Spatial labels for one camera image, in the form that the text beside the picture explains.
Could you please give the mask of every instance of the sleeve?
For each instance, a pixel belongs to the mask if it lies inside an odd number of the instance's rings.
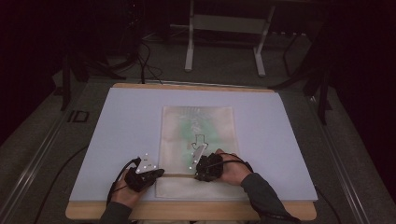
[[[286,211],[273,188],[259,174],[248,175],[241,186],[247,193],[251,206],[259,214],[261,223],[300,223],[298,218],[292,217]]]
[[[99,224],[127,224],[132,209],[122,203],[111,202],[102,214]]]

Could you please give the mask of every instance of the gray carpet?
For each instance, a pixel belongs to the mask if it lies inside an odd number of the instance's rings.
[[[289,41],[289,38],[282,35],[268,37],[262,54],[268,74],[264,78],[257,77],[249,44],[230,48],[222,42],[217,42],[215,46],[213,42],[200,40],[195,45],[193,71],[185,73],[185,36],[176,35],[169,43],[146,43],[150,47],[148,64],[161,68],[163,74],[159,76],[160,70],[156,68],[151,68],[151,71],[164,83],[175,81],[265,88],[288,78],[281,56]],[[288,53],[291,69],[299,64],[308,47],[309,42],[301,36]],[[148,55],[145,47],[141,51],[142,57]],[[118,58],[111,59],[113,63],[119,61]],[[120,74],[127,76],[127,81],[135,82],[139,79],[140,69],[136,64],[128,70],[120,71]],[[149,70],[146,70],[146,75],[150,76]],[[50,96],[1,146],[0,202],[4,202],[24,167],[40,148],[40,144],[46,141],[51,126],[57,122],[60,124],[59,132],[51,141],[41,168],[21,202],[17,204],[9,223],[33,223],[51,181],[63,163],[89,144],[108,89],[114,82],[117,81],[93,72],[88,84],[73,82],[76,87],[73,91],[75,101],[68,111],[60,112],[61,98]],[[378,177],[336,92],[331,89],[329,93],[332,110],[327,111],[328,125],[323,127],[316,117],[315,105],[301,93],[303,85],[303,81],[297,83],[280,91],[280,95],[314,184],[335,207],[342,223],[395,223],[395,204]],[[72,109],[89,111],[88,122],[67,122]],[[353,206],[347,197],[348,185],[339,175],[339,164],[337,166],[334,163],[334,148],[341,158],[342,168],[347,171],[347,177],[359,196],[368,221],[361,221],[354,215],[354,209],[351,208]],[[61,172],[46,200],[38,223],[75,223],[65,217],[64,211],[84,154],[85,151],[79,153]],[[306,223],[337,223],[332,209],[321,196],[315,202],[315,207],[318,217]]]

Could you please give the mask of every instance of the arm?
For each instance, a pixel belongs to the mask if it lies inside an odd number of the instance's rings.
[[[218,149],[216,153],[220,154],[224,161],[236,159],[235,156],[226,154],[221,149]],[[246,165],[239,162],[225,163],[220,180],[244,188],[253,209],[261,218],[261,223],[286,224],[299,222],[299,219],[292,217],[286,211],[268,182],[259,174],[251,173]]]
[[[117,182],[116,190],[113,191],[111,201],[102,214],[99,224],[127,224],[133,208],[146,192],[145,190],[134,192],[127,187],[124,180],[127,172],[128,170],[123,173],[122,178]]]

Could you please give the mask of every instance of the dark background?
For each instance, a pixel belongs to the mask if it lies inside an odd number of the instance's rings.
[[[228,7],[205,2],[198,9],[261,16],[257,7],[241,10],[230,1]],[[324,14],[323,7],[280,5],[271,30],[304,32],[302,21],[322,20],[329,12],[325,30],[313,45],[316,50],[310,50],[303,67],[333,64],[331,84],[396,201],[396,16],[392,14],[396,4],[391,0],[336,3],[341,6],[325,7]],[[0,144],[53,93],[51,77],[61,69],[69,50],[83,51],[95,60],[135,50],[134,39],[125,38],[132,33],[124,8],[126,1],[114,0],[2,1]],[[185,0],[146,1],[140,31],[156,30],[166,38],[169,23],[188,24],[188,8]]]

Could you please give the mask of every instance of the floor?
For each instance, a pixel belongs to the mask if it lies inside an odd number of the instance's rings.
[[[147,82],[265,89],[289,78],[282,61],[283,51],[291,41],[287,36],[267,38],[262,53],[266,77],[257,76],[249,38],[197,34],[193,70],[189,73],[183,69],[187,50],[184,29],[176,29],[168,42],[155,35],[145,36],[144,40],[140,55],[143,59],[149,56]],[[290,70],[302,61],[309,45],[307,38],[298,37],[287,54]],[[120,60],[109,58],[111,63]],[[127,77],[126,82],[138,83],[141,67],[137,63],[117,73]],[[61,86],[60,73],[54,78]],[[72,102],[65,111],[60,111],[60,96],[49,96],[1,146],[1,223],[78,222],[64,215],[85,151],[74,154],[89,144],[107,91],[116,82],[91,70],[87,83],[72,82]],[[326,112],[325,126],[316,116],[315,101],[303,95],[303,85],[304,81],[300,81],[279,94],[312,180],[330,202],[319,196],[315,202],[318,216],[306,223],[337,223],[337,216],[342,223],[395,223],[396,206],[336,90],[331,88],[328,95],[331,110]],[[68,121],[73,110],[89,111],[88,121]]]

